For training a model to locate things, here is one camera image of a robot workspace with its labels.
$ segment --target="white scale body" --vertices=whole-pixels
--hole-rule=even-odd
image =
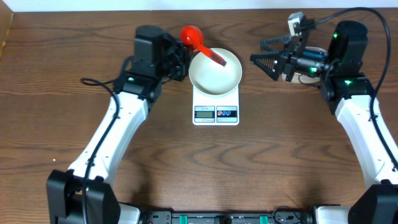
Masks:
[[[193,87],[192,122],[194,125],[238,125],[239,88],[222,96],[208,96]]]

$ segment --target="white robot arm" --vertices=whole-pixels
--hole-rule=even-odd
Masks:
[[[366,190],[374,184],[380,184],[382,180],[398,184],[398,172],[394,170],[394,165],[369,120],[370,100],[369,95],[351,96],[348,100],[341,99],[336,110],[336,118],[347,132],[361,165]],[[374,112],[384,139],[398,158],[397,144],[384,123],[377,99]],[[351,207],[321,206],[315,209],[315,219],[317,224],[348,224],[350,209]]]
[[[355,8],[355,10],[365,10],[365,8]],[[381,16],[373,9],[367,9],[367,11]],[[327,17],[323,22],[335,16]],[[244,219],[246,215],[254,216],[248,221],[253,224],[284,224],[281,221],[293,223],[293,220],[299,221],[294,224],[391,223],[398,204],[395,186],[398,184],[395,166],[398,148],[384,123],[376,99],[382,79],[380,85],[373,90],[369,80],[359,72],[362,65],[361,58],[367,44],[367,29],[357,22],[340,22],[333,35],[328,54],[319,55],[319,52],[305,49],[308,31],[313,27],[315,23],[307,20],[302,13],[292,14],[289,17],[291,36],[301,36],[300,42],[296,45],[290,42],[293,38],[286,36],[265,40],[260,45],[262,49],[269,52],[252,55],[251,61],[274,80],[284,73],[286,81],[290,82],[295,72],[304,73],[310,77],[320,77],[321,94],[328,103],[330,111],[336,115],[349,136],[363,171],[367,191],[352,207],[318,206],[308,213],[301,213],[301,217],[298,217],[295,212],[279,221],[274,213],[257,216],[253,213],[240,213],[235,216],[239,219]],[[388,27],[385,26],[385,28],[386,33],[389,33]],[[277,42],[277,40],[285,42],[284,50],[277,51],[268,46],[269,43]],[[114,82],[114,91],[120,103],[119,116],[100,147],[97,147],[98,142],[108,128],[109,122],[114,118],[116,110],[114,98],[111,98],[103,121],[83,153],[72,163],[67,172],[53,170],[47,180],[51,224],[82,223],[82,220],[85,220],[84,223],[89,220],[90,223],[100,224],[158,224],[151,220],[151,217],[142,218],[143,215],[138,208],[119,203],[111,186],[130,140],[145,121],[150,108],[160,95],[162,81],[165,77],[183,80],[187,75],[190,52],[158,27],[138,28],[135,50],[139,57],[134,59],[133,69],[126,72],[122,69],[121,75]],[[271,63],[264,63],[266,60],[271,60]],[[266,65],[275,65],[275,67],[268,68]],[[91,171],[86,176],[88,160],[91,161],[90,158],[96,147],[98,151],[94,154]],[[82,179],[83,183],[88,181],[87,188],[82,187],[85,186],[82,184]],[[83,195],[86,191],[86,197],[76,194],[79,191],[82,191]],[[88,213],[84,213],[85,201]],[[163,219],[160,219],[159,215],[153,216],[159,218],[159,224],[168,222],[176,224],[178,218],[179,224],[188,224],[186,214],[160,213],[166,214],[163,215]],[[221,220],[216,222],[218,216],[217,213],[209,213],[206,217],[193,214],[194,219],[189,223],[224,224]]]
[[[91,168],[89,179],[102,177],[105,183],[113,186],[118,171],[119,163],[126,152],[137,128],[145,121],[148,115],[147,100],[141,100],[138,95],[121,92],[118,94],[120,102],[119,118],[113,124],[110,132],[96,153],[94,165]],[[86,149],[73,162],[68,170],[74,170],[73,175],[83,178],[87,168],[87,161],[94,151],[95,146],[111,122],[116,104],[111,98],[104,119],[96,130]]]

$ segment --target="red ladle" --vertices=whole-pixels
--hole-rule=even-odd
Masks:
[[[203,46],[203,34],[199,28],[195,26],[185,26],[181,30],[180,40],[185,45],[191,45],[195,50],[199,50],[214,62],[225,67],[226,61],[216,52]]]

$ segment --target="wood grain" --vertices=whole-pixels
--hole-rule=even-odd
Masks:
[[[279,205],[352,205],[364,192],[349,139],[319,92],[273,82],[249,63],[258,41],[288,33],[297,10],[17,13],[0,62],[0,220],[48,223],[45,181],[66,170],[95,132],[109,103],[81,77],[114,78],[133,53],[137,26],[178,35],[196,25],[205,44],[233,51],[244,75],[237,127],[192,124],[192,85],[170,82],[139,128],[119,168],[121,202],[175,210],[266,210]],[[321,19],[337,10],[305,10]],[[397,48],[398,9],[383,9]],[[363,72],[378,81],[385,36],[379,21],[353,12],[311,34],[327,49],[339,20],[363,22],[369,45]],[[398,57],[392,53],[379,101],[398,139]]]
[[[6,45],[6,39],[11,26],[12,15],[14,15],[14,13],[2,0],[0,0],[0,58],[2,55],[2,50]]]

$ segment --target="black cable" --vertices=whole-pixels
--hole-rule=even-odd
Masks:
[[[329,75],[330,75],[330,72],[335,68],[335,63],[337,63],[337,62],[339,62],[339,61],[340,61],[340,59],[335,58],[334,60],[332,60],[332,61],[330,62],[329,67],[328,67],[328,70],[326,71],[326,74],[325,74],[325,80],[328,80]]]
[[[95,84],[94,86],[102,86],[113,97],[113,100],[114,100],[114,102],[116,104],[116,111],[113,114],[113,118],[112,118],[110,124],[106,128],[104,134],[101,136],[101,139],[99,139],[97,145],[94,148],[93,153],[91,154],[91,157],[88,159],[85,176],[84,176],[83,182],[82,182],[83,188],[82,188],[81,192],[82,192],[82,197],[83,197],[82,198],[83,220],[84,220],[84,224],[88,224],[87,195],[86,195],[87,181],[88,181],[88,178],[90,176],[90,170],[91,170],[91,166],[94,163],[95,155],[98,152],[98,150],[100,149],[100,146],[102,145],[103,141],[105,140],[106,135],[109,133],[109,131],[111,130],[113,124],[115,123],[116,119],[119,116],[120,102],[119,102],[119,99],[117,98],[116,94],[114,94],[113,91],[109,87],[106,86],[106,84],[108,82],[101,83],[101,82],[99,82],[99,81],[97,81],[95,79],[92,79],[92,78],[82,78],[82,79],[80,79],[80,82],[82,82],[82,84],[84,84],[84,85],[89,85],[89,86],[93,86],[93,84]]]
[[[304,82],[302,82],[301,79],[300,79],[300,77],[301,77],[301,75],[298,76],[298,81],[299,81],[301,84],[306,85],[306,86],[315,87],[315,88],[318,88],[318,89],[321,88],[321,86],[320,86],[320,85],[317,85],[317,84],[304,83]]]
[[[166,81],[162,81],[162,85],[164,84],[164,83],[168,83],[169,81],[171,81],[172,79],[171,78],[169,78],[168,80],[166,80]]]
[[[382,83],[384,81],[384,78],[386,77],[387,69],[388,69],[388,66],[390,64],[390,58],[391,58],[391,35],[390,35],[390,29],[388,28],[386,19],[380,14],[380,12],[377,12],[374,9],[367,8],[367,7],[354,7],[354,8],[351,8],[351,9],[345,9],[345,10],[342,10],[340,12],[334,13],[331,16],[328,16],[328,17],[326,17],[324,19],[321,19],[320,21],[317,21],[314,24],[310,24],[308,26],[302,27],[301,29],[302,30],[308,29],[310,27],[313,27],[313,26],[322,24],[322,23],[324,23],[326,21],[329,21],[330,19],[336,18],[336,17],[338,17],[338,16],[340,16],[340,15],[346,13],[346,12],[353,12],[353,11],[368,11],[368,12],[371,12],[371,13],[375,14],[380,19],[380,21],[382,22],[383,27],[384,27],[384,31],[386,32],[386,39],[387,39],[386,62],[384,64],[384,70],[383,70],[383,72],[381,74],[381,78],[379,80],[379,83],[377,84],[376,89],[374,90],[374,93],[371,96],[371,102],[370,102],[369,107],[370,107],[370,114],[371,114],[370,119],[373,122],[374,129],[376,130],[377,135],[379,136],[379,139],[380,139],[382,145],[386,149],[387,154],[389,155],[392,163],[394,164],[394,169],[396,169],[398,167],[398,162],[395,159],[393,153],[391,152],[386,140],[384,139],[384,137],[383,137],[383,135],[381,133],[380,127],[377,124],[377,120],[376,120],[377,117],[374,114],[374,101],[376,100],[377,93],[379,92],[380,87],[381,87],[381,85],[382,85]]]
[[[303,214],[301,214],[300,218],[295,212],[293,212],[293,214],[296,217],[296,219],[300,220],[300,222],[301,222],[301,218],[303,217]]]
[[[89,82],[83,80],[83,78],[82,78],[82,79],[80,80],[80,82],[81,82],[82,84],[88,85],[88,86],[102,86],[102,84],[107,85],[107,84],[113,83],[115,80],[116,80],[116,79],[114,79],[114,80],[109,80],[109,81],[106,81],[106,82],[98,82],[98,83],[100,83],[100,84],[97,84],[97,83],[89,83]]]
[[[134,61],[134,56],[128,56],[128,57],[126,57],[126,59],[124,59],[123,64],[122,64],[122,67],[120,68],[119,76],[121,76],[122,73],[124,73],[124,71],[127,70],[127,66],[128,66],[130,63],[132,64],[133,61]]]

